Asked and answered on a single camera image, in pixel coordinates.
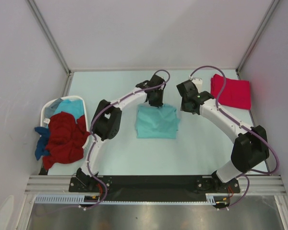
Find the teal t-shirt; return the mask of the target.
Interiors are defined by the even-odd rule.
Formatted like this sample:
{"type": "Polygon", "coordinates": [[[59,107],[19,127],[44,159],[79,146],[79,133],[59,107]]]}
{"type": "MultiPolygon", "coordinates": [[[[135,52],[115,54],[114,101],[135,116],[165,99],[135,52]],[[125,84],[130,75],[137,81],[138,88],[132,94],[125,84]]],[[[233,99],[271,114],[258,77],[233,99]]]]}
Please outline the teal t-shirt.
{"type": "Polygon", "coordinates": [[[135,129],[141,139],[176,139],[180,119],[176,107],[165,104],[162,107],[140,105],[137,108],[135,129]]]}

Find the aluminium frame rail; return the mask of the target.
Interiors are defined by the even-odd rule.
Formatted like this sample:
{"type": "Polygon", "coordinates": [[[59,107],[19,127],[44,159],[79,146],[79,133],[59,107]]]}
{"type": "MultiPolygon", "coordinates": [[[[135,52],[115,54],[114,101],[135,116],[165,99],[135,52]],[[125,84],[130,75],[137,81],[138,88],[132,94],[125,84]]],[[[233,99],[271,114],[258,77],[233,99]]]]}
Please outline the aluminium frame rail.
{"type": "Polygon", "coordinates": [[[25,194],[66,194],[69,192],[71,176],[31,175],[25,188],[25,194]]]}

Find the folded red t-shirt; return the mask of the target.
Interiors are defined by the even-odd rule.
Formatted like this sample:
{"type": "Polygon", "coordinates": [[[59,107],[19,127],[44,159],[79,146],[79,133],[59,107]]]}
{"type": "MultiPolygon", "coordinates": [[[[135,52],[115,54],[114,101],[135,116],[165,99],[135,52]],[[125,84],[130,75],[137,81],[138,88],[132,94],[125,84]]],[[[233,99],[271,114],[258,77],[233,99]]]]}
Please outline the folded red t-shirt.
{"type": "MultiPolygon", "coordinates": [[[[211,78],[210,93],[215,98],[221,91],[223,81],[223,76],[218,74],[215,74],[211,78]]],[[[221,93],[218,102],[221,105],[250,110],[252,106],[250,82],[246,80],[232,80],[227,78],[225,88],[221,93]]]]}

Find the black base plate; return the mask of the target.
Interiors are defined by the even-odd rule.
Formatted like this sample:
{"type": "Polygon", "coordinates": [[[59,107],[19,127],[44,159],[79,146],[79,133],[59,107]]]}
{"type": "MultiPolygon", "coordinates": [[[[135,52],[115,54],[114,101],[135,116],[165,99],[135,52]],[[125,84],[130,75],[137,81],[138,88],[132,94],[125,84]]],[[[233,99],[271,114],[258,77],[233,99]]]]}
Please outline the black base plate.
{"type": "Polygon", "coordinates": [[[199,202],[207,194],[240,193],[236,179],[221,184],[210,175],[88,175],[72,177],[69,192],[101,193],[113,202],[199,202]]]}

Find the white laundry basket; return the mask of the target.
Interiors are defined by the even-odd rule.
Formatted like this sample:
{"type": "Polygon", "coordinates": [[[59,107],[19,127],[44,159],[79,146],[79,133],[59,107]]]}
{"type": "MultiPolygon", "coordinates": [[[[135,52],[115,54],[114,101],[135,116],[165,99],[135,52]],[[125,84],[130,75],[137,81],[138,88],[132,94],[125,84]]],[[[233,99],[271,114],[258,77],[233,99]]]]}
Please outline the white laundry basket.
{"type": "Polygon", "coordinates": [[[48,102],[40,121],[35,132],[40,135],[38,147],[44,151],[59,147],[83,150],[87,146],[89,132],[83,98],[67,96],[48,102]]]}

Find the light blue t-shirt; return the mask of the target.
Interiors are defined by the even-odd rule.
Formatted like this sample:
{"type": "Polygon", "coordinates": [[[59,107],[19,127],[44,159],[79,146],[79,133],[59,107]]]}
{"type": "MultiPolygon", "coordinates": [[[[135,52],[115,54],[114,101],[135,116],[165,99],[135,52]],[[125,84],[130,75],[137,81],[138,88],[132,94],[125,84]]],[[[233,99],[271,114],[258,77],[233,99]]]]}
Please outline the light blue t-shirt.
{"type": "Polygon", "coordinates": [[[78,118],[84,115],[83,101],[80,99],[73,101],[69,99],[63,100],[56,108],[54,115],[59,114],[61,112],[69,113],[73,115],[75,120],[77,120],[78,118]]]}

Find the dark blue t-shirt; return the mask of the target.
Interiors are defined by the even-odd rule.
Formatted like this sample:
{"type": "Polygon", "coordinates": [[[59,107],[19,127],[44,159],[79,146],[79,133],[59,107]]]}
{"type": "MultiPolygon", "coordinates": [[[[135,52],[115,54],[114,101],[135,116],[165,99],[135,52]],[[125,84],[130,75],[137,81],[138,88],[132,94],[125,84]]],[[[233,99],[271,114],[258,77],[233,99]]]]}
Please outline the dark blue t-shirt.
{"type": "Polygon", "coordinates": [[[50,137],[50,131],[48,128],[45,127],[35,127],[34,128],[35,132],[37,132],[40,137],[36,145],[36,150],[35,150],[35,157],[36,160],[38,161],[42,156],[48,156],[50,155],[50,152],[46,150],[46,146],[49,141],[50,137]]]}

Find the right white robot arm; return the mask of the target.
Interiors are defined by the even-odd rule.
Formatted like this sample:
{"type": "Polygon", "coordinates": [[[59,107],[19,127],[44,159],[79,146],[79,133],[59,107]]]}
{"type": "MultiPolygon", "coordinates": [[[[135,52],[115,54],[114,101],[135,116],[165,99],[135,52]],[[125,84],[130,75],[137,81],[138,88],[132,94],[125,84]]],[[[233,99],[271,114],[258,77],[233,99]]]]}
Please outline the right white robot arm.
{"type": "Polygon", "coordinates": [[[199,92],[192,80],[177,85],[181,96],[180,109],[200,115],[223,131],[233,143],[230,160],[213,173],[212,188],[224,192],[229,181],[252,170],[269,157],[266,130],[262,126],[252,127],[217,104],[207,91],[199,92]]]}

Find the dark red t-shirt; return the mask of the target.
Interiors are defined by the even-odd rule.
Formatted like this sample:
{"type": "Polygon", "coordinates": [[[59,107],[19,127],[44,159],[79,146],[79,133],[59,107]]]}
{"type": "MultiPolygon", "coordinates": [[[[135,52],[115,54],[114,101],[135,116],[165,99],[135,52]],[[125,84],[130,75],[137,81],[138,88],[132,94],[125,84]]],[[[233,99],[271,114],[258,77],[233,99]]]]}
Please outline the dark red t-shirt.
{"type": "Polygon", "coordinates": [[[83,145],[90,133],[86,128],[84,115],[77,120],[72,114],[60,112],[51,117],[48,125],[50,136],[43,157],[43,164],[49,170],[55,163],[70,164],[84,157],[83,145]]]}

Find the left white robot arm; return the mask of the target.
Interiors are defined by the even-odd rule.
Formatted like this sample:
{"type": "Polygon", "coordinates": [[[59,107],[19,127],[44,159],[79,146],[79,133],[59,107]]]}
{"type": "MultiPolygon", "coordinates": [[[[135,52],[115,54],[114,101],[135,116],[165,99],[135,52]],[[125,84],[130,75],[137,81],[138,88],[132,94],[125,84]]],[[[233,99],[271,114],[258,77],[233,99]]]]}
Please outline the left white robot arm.
{"type": "Polygon", "coordinates": [[[98,179],[98,153],[106,141],[113,139],[119,132],[122,111],[128,107],[148,102],[150,106],[163,106],[163,92],[170,80],[168,71],[156,71],[150,80],[145,80],[126,95],[112,101],[99,102],[90,126],[92,136],[91,147],[82,166],[76,172],[76,184],[84,192],[92,192],[98,185],[107,188],[104,182],[98,179]]]}

